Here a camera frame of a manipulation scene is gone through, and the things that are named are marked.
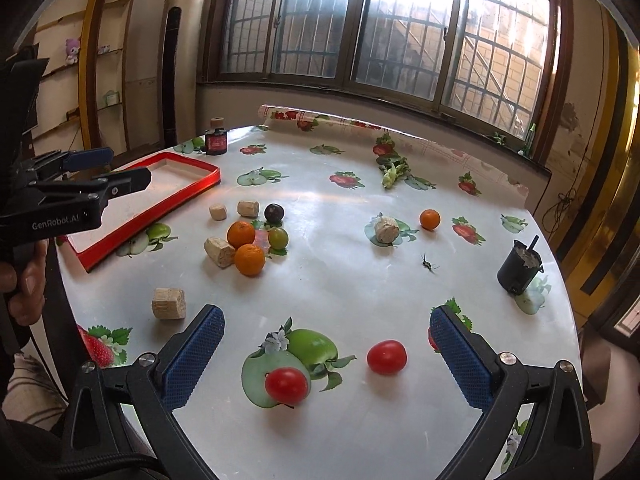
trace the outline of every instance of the window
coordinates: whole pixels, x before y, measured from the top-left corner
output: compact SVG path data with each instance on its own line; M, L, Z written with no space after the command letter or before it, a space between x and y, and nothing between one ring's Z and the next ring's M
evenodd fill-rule
M540 118L559 0L217 1L211 81L381 98L517 149Z

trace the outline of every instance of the orange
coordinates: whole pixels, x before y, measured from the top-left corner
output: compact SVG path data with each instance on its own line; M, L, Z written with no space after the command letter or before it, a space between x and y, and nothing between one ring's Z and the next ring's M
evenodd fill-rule
M264 267L264 253L257 245L246 244L236 251L234 263L241 274L256 276Z
M440 215L435 209L425 209L420 213L420 225L429 231L433 231L440 225Z
M252 244L255 240L254 226L247 222L234 222L226 232L226 241L239 249L245 244Z

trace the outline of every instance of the wooden block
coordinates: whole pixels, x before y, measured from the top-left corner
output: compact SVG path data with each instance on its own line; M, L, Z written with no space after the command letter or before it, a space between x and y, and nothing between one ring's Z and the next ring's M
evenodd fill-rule
M156 288L151 308L158 319L184 319L187 314L184 291L181 288Z
M260 204L252 200L241 200L238 202L238 214L248 218L256 218L260 212Z
M400 234L400 228L398 227L398 222L396 222L395 218L391 218L391 216L382 216L376 222L375 225L376 230L376 239L381 244L390 244L398 238Z
M236 250L222 238L207 238L207 241L204 242L204 250L207 251L209 258L222 269L231 265L236 256Z
M226 218L226 207L223 204L209 206L209 214L214 220L224 220Z

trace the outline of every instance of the plush toy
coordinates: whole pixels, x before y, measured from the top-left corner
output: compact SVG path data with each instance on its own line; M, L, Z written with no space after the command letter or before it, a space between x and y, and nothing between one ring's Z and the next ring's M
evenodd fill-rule
M65 64L75 65L78 62L79 54L80 54L80 40L79 39L66 40Z

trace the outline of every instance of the screw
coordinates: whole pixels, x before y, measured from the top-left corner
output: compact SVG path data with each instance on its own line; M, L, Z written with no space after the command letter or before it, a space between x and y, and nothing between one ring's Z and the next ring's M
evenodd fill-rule
M156 356L153 354L142 354L138 358L138 363L140 364L140 366L145 368L148 366L151 366L155 362L156 362Z
M500 361L502 361L506 365L511 366L518 362L518 358L509 352L503 352L502 354L500 354Z
M569 361L560 361L560 369L570 374L574 371L574 366Z
M82 365L82 373L90 374L95 370L95 363L93 361L87 361Z

